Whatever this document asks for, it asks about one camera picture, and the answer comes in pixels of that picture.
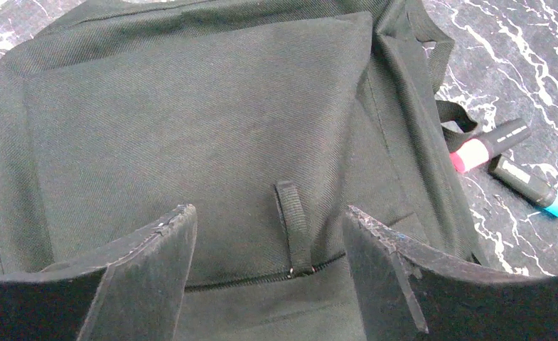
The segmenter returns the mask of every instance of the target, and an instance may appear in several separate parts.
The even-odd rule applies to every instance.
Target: seam
[[[103,308],[105,298],[109,293],[109,287],[111,286],[112,279],[114,278],[116,268],[117,266],[110,266],[105,270],[102,270],[103,275],[99,281],[99,287],[97,288],[94,297],[92,297],[88,313],[82,321],[82,327],[77,334],[77,340],[89,340],[91,338],[92,331],[95,329],[95,323],[99,317],[101,309]]]
[[[211,2],[216,2],[219,0],[205,0],[205,1],[200,1],[200,2],[190,2],[188,4],[177,4],[175,6],[168,6],[168,7],[164,7],[164,8],[155,8],[155,9],[143,9],[143,10],[135,10],[133,12],[130,13],[122,13],[122,14],[116,14],[113,16],[105,16],[105,17],[101,17],[101,18],[91,18],[91,19],[85,19],[82,21],[78,21],[77,23],[71,23],[67,26],[58,26],[56,29],[53,29],[51,31],[51,33],[57,33],[58,31],[61,30],[66,30],[69,28],[73,28],[77,25],[80,25],[82,23],[92,23],[92,22],[96,22],[96,21],[103,21],[103,20],[109,20],[109,19],[113,19],[113,18],[121,18],[123,16],[135,16],[135,15],[139,15],[139,14],[146,14],[146,13],[151,13],[151,12],[157,12],[157,11],[167,11],[167,10],[172,10],[172,9],[179,9],[181,7],[187,7],[187,6],[192,6],[192,5],[198,5],[198,4],[209,4]]]
[[[41,213],[42,214],[42,224],[43,226],[41,226],[42,229],[42,238],[44,238],[44,242],[45,244],[43,245],[44,247],[49,246],[50,247],[50,253],[48,254],[48,256],[50,256],[50,260],[54,263],[55,262],[55,252],[53,251],[53,241],[50,239],[50,231],[48,229],[48,221],[47,221],[47,217],[46,217],[46,207],[44,205],[44,200],[43,200],[43,196],[42,196],[42,186],[40,185],[40,176],[38,176],[38,165],[36,160],[34,159],[34,151],[33,151],[33,137],[32,137],[32,133],[30,130],[30,120],[29,120],[29,114],[28,114],[28,105],[26,103],[26,79],[22,77],[21,79],[21,103],[23,105],[23,108],[26,110],[25,111],[25,115],[26,115],[26,135],[27,135],[27,142],[28,142],[28,150],[29,150],[29,162],[30,162],[30,166],[29,168],[31,168],[31,170],[33,170],[34,172],[34,178],[35,178],[35,182],[36,182],[36,190],[37,193],[35,194],[35,196],[37,196],[38,201],[36,204],[40,204],[41,205],[41,212],[34,212],[36,214]]]
[[[395,53],[394,54],[400,54],[400,49],[399,46],[397,49],[395,49]],[[404,67],[395,70],[395,68],[392,69],[392,74],[395,75],[396,78],[404,78],[404,76],[410,76],[410,70],[407,67],[407,65],[405,65]],[[430,115],[431,113],[429,112],[429,108],[424,105],[422,103],[422,101],[419,98],[419,89],[417,87],[417,85],[413,82],[410,84],[410,88],[406,88],[406,87],[401,87],[398,90],[399,93],[404,93],[409,94],[412,98],[413,101],[416,102],[416,104],[418,104],[421,109],[419,110],[419,113],[423,115],[423,120],[424,121],[430,121]],[[439,146],[436,145],[436,142],[432,139],[430,141],[431,143],[431,149],[432,150],[439,150]],[[449,179],[445,176],[446,174],[446,164],[444,162],[436,162],[437,166],[439,167],[439,172],[436,172],[435,174],[431,174],[430,178],[428,178],[427,176],[422,176],[423,179],[423,183],[425,184],[425,186],[431,185],[431,184],[437,184],[438,182],[441,182],[444,186],[443,186],[443,193],[444,193],[444,199],[440,200],[439,202],[435,201],[433,198],[432,200],[430,200],[431,202],[431,206],[433,207],[434,210],[436,210],[436,218],[438,220],[438,222],[440,224],[442,224],[444,222],[444,218],[439,214],[440,211],[444,212],[447,211],[449,207],[453,207],[454,205],[454,198],[453,198],[453,191],[454,188],[452,186],[452,184],[450,183]],[[445,239],[443,242],[445,244],[446,247],[453,247],[454,251],[456,252],[458,248],[463,247],[463,249],[465,249],[466,247],[468,247],[469,251],[473,251],[475,243],[473,242],[472,239],[467,239],[465,237],[470,236],[468,229],[464,229],[463,231],[460,231],[464,234],[464,237],[461,236],[461,234],[457,233],[459,232],[459,230],[457,230],[457,216],[453,215],[452,216],[453,219],[449,219],[449,215],[446,215],[446,221],[452,222],[453,223],[453,227],[455,228],[454,230],[448,231],[445,235],[447,237],[451,238],[452,242],[448,242],[447,239]]]
[[[311,313],[317,313],[317,312],[329,310],[329,309],[335,308],[335,307],[343,307],[343,306],[349,305],[349,304],[350,304],[349,302],[344,302],[344,301],[336,302],[336,303],[329,303],[327,305],[322,305],[321,307],[318,307],[318,308],[309,308],[309,309],[296,311],[296,312],[289,313],[289,314],[282,315],[282,316],[276,316],[276,317],[270,318],[268,320],[263,320],[263,321],[260,321],[259,325],[255,325],[253,327],[245,328],[245,329],[249,330],[249,329],[252,329],[252,328],[255,328],[255,327],[261,327],[263,325],[271,325],[271,324],[278,323],[278,322],[285,321],[285,320],[292,320],[293,318],[303,317],[303,316],[306,316],[306,315],[311,314]]]
[[[385,150],[387,152],[387,156],[390,158],[390,163],[392,164],[392,168],[394,170],[394,176],[396,177],[396,179],[398,179],[400,189],[402,190],[401,193],[404,196],[404,199],[406,200],[407,207],[410,209],[411,214],[416,215],[417,213],[414,211],[414,208],[411,205],[410,199],[409,199],[408,195],[406,194],[407,192],[404,190],[404,187],[402,186],[402,179],[400,178],[399,172],[398,172],[397,168],[394,166],[396,163],[394,162],[394,156],[392,155],[392,152],[390,150],[390,145],[388,144],[387,137],[385,136],[384,126],[383,126],[383,123],[382,123],[382,120],[381,120],[379,109],[377,108],[377,101],[375,100],[375,93],[373,92],[371,81],[370,81],[369,76],[368,76],[368,72],[367,72],[365,77],[367,79],[367,84],[369,86],[369,91],[371,93],[371,98],[373,100],[373,104],[375,105],[375,113],[377,113],[377,122],[379,123],[379,128],[381,129],[381,135],[383,136],[383,143],[385,144]],[[406,218],[408,216],[410,216],[410,214],[399,218],[398,221],[403,220],[404,218]],[[425,231],[422,231],[422,236],[425,238],[425,240],[427,240],[427,235],[425,234]]]

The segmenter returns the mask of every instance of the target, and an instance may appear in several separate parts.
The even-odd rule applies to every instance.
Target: backpack strap
[[[407,13],[415,38],[422,43],[436,43],[428,60],[429,79],[435,94],[444,82],[446,66],[454,48],[454,39],[447,36],[429,17],[422,0],[409,0]]]
[[[407,2],[407,13],[415,38],[421,43],[436,43],[427,61],[431,88],[435,94],[440,90],[440,86],[444,82],[446,67],[454,48],[454,39],[447,36],[429,17],[422,0],[409,0]],[[452,153],[471,138],[473,130],[478,126],[478,122],[469,117],[467,111],[457,103],[436,101],[436,104],[440,115],[440,122],[454,121],[463,131],[459,133],[442,127],[446,145]]]
[[[287,232],[291,276],[310,274],[313,272],[312,237],[297,187],[292,181],[279,181],[274,189],[281,223]]]

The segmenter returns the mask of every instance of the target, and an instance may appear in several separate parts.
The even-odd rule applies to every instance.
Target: black fabric
[[[344,264],[346,205],[484,260],[419,13],[408,0],[85,2],[0,62],[0,274],[40,271],[191,203],[182,340],[304,326],[307,340],[361,340],[347,269],[331,270]],[[306,220],[297,241],[277,217],[284,179]],[[294,257],[304,249],[309,260]],[[314,274],[292,276],[294,258]],[[242,308],[217,301],[234,292]]]
[[[311,260],[310,228],[301,206],[297,187],[292,181],[279,181],[275,185],[279,215],[287,232],[290,272],[294,276],[313,271]]]
[[[462,261],[356,207],[344,220],[367,340],[558,340],[558,276]]]
[[[462,132],[453,131],[442,127],[442,133],[446,140],[446,145],[452,153],[457,151],[467,140],[471,138],[478,126],[478,122],[472,119],[465,108],[460,104],[448,101],[436,101],[438,114],[442,123],[453,121]]]
[[[434,94],[440,90],[450,53],[454,48],[454,40],[448,37],[435,23],[423,8],[422,0],[408,1],[408,17],[415,38],[422,43],[434,42],[434,48],[429,55],[428,68],[431,88]]]
[[[171,340],[196,224],[180,206],[39,273],[0,275],[0,340]]]

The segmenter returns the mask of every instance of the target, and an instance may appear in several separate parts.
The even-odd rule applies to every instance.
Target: table surface
[[[81,0],[0,0],[0,58]],[[133,2],[150,2],[133,0]],[[484,131],[522,117],[532,136],[505,153],[558,189],[558,1],[425,0],[457,46],[437,96]],[[526,276],[558,274],[558,220],[486,173],[461,175],[489,264]]]

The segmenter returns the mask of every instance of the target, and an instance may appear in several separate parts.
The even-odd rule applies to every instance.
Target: fabric loop
[[[448,146],[449,152],[453,153],[471,138],[473,131],[478,126],[478,122],[469,117],[465,108],[457,103],[436,101],[436,105],[438,107],[441,123],[454,121],[463,131],[462,133],[459,133],[442,127],[442,133],[444,134],[446,145]]]
[[[297,187],[291,181],[279,181],[275,191],[281,222],[287,232],[291,275],[309,274],[312,272],[312,241]]]
[[[407,3],[407,13],[415,38],[422,43],[429,41],[436,43],[427,62],[431,88],[435,94],[440,90],[444,81],[446,67],[454,48],[454,40],[436,26],[425,11],[422,0],[410,0]]]

